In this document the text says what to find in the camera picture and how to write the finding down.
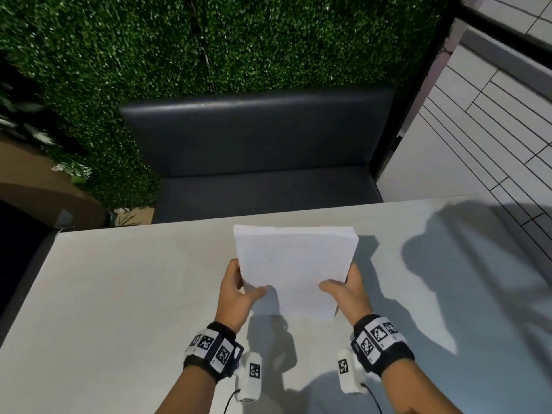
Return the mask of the person's left hand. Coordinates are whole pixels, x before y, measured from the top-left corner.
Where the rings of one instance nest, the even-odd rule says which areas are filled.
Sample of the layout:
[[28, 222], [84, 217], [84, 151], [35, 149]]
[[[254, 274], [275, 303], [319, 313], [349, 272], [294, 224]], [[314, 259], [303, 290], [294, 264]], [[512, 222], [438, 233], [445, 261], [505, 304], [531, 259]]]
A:
[[238, 334], [253, 305], [244, 297], [244, 286], [238, 259], [231, 259], [220, 284], [214, 322]]

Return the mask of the brown curved planter ledge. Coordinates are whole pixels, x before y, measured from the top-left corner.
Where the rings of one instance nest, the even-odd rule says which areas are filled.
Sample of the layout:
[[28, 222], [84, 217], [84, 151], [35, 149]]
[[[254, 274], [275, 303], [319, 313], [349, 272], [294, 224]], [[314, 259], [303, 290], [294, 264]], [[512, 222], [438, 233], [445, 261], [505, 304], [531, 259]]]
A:
[[61, 229], [99, 229], [107, 210], [74, 185], [53, 161], [0, 133], [0, 200], [45, 225]]

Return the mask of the dark grey upholstered bench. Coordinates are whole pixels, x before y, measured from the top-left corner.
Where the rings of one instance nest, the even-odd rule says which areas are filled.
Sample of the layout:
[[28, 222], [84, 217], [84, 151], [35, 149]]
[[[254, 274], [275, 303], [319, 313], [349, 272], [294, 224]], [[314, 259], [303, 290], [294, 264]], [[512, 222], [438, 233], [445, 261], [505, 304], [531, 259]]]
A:
[[152, 223], [382, 202], [369, 168], [391, 87], [212, 94], [121, 103], [160, 177]]

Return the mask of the person's right forearm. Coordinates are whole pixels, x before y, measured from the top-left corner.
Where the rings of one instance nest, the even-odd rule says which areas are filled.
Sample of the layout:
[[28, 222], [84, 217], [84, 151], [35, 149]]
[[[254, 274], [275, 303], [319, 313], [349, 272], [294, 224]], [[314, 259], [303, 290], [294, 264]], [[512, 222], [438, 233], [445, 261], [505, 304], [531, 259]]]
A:
[[394, 362], [383, 372], [382, 383], [396, 414], [463, 414], [415, 361]]

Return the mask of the person's right hand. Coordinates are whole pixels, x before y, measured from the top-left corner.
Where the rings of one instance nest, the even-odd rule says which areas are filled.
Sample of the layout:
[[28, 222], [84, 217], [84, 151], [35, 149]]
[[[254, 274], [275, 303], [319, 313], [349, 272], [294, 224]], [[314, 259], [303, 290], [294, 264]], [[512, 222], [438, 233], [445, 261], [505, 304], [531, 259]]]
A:
[[361, 272], [355, 262], [351, 264], [344, 283], [347, 285], [348, 295], [334, 300], [338, 309], [354, 327], [362, 318], [374, 313], [363, 285]]

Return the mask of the green artificial hedge panel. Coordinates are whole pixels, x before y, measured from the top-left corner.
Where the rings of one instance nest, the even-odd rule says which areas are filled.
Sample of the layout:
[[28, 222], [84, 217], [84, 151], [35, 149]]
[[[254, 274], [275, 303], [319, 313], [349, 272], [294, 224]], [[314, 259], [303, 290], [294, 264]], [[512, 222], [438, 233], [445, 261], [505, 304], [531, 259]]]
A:
[[152, 206], [120, 103], [391, 84], [403, 97], [459, 0], [0, 0], [0, 55], [38, 84], [42, 147], [109, 208]]

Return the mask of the person's left forearm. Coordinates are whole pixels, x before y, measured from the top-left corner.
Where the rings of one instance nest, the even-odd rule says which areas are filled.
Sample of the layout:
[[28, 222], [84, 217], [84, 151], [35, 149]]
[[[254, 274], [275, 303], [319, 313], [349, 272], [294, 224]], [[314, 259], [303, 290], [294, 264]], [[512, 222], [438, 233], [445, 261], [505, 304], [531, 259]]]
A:
[[188, 366], [155, 414], [209, 414], [216, 385], [207, 371], [198, 366]]

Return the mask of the stack of white paper sheets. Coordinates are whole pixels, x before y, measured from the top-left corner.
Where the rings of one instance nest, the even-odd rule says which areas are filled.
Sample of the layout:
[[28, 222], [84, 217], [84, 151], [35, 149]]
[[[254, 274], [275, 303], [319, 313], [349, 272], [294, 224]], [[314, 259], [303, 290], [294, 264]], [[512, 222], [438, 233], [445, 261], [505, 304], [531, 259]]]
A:
[[337, 305], [319, 284], [345, 281], [358, 245], [353, 227], [236, 224], [233, 234], [246, 291], [267, 286], [253, 305], [254, 315], [334, 318]]

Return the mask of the black metal post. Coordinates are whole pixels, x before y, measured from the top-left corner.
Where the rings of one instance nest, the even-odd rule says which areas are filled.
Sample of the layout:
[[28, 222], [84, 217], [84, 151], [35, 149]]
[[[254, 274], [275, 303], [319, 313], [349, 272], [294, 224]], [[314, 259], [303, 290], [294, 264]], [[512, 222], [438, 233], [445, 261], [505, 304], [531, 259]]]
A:
[[433, 63], [443, 51], [445, 43], [450, 36], [454, 20], [457, 17], [457, 8], [461, 0], [449, 1], [450, 3], [445, 9], [443, 17], [438, 22], [430, 44], [424, 51], [416, 73], [407, 81], [405, 91], [394, 99], [382, 136], [369, 163], [370, 175], [374, 181], [378, 179], [383, 171], [385, 161], [391, 152], [391, 146], [405, 123], [418, 94], [421, 92]]

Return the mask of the black metal railing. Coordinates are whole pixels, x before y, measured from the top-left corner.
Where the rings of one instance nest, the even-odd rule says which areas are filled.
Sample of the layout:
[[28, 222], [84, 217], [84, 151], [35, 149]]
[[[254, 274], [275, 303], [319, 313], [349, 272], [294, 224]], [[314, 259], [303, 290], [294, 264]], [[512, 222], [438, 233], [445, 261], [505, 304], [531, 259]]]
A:
[[462, 0], [462, 3], [511, 29], [552, 45], [552, 0]]

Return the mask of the plant with white flowers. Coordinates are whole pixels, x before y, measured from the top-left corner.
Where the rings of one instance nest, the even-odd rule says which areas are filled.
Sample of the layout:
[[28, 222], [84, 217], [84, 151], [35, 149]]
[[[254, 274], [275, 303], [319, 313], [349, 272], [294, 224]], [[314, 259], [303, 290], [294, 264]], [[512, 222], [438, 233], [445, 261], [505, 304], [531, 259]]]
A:
[[92, 169], [85, 165], [84, 146], [62, 129], [62, 119], [40, 99], [39, 87], [18, 74], [0, 70], [0, 131], [42, 153], [67, 153], [52, 168], [64, 172], [73, 184], [86, 184]]

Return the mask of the black marker wristband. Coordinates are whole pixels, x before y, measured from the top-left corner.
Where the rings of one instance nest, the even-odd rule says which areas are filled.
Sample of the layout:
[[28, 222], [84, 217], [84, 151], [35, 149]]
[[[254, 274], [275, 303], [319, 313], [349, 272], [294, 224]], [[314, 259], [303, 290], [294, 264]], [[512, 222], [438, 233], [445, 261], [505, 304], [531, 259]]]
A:
[[415, 356], [404, 336], [386, 317], [371, 313], [353, 327], [350, 346], [357, 361], [367, 374], [379, 378], [393, 363]]
[[199, 367], [218, 383], [233, 376], [243, 352], [236, 333], [230, 327], [213, 321], [194, 336], [184, 353], [183, 369]]

